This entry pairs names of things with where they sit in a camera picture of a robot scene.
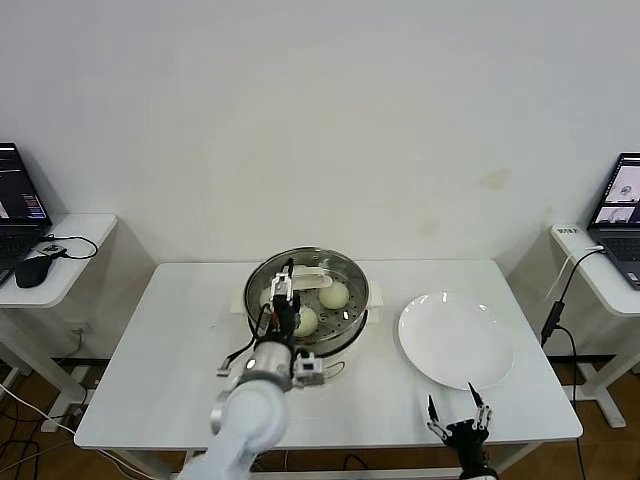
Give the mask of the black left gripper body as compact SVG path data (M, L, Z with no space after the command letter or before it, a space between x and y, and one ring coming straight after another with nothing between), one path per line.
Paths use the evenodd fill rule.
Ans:
M296 322L299 320L301 303L298 296L290 300L286 296L273 299L272 336L284 345L295 344Z

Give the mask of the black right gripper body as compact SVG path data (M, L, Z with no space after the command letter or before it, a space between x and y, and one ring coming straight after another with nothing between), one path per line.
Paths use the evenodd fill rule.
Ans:
M468 419L447 425L445 432L444 444L456 452L462 473L494 472L483 447L489 437L484 424Z

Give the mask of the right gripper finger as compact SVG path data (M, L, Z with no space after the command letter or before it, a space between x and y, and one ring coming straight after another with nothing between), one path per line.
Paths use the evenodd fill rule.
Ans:
M487 431L493 415L491 407L484 402L479 392L473 387L471 383L468 383L468 387L473 401L476 405L476 413L472 421L471 428L473 430Z
M451 434L450 432L439 422L439 416L437 413L436 405L431 395L428 395L428 421L426 422L427 428L434 434L436 434L442 441L447 441Z

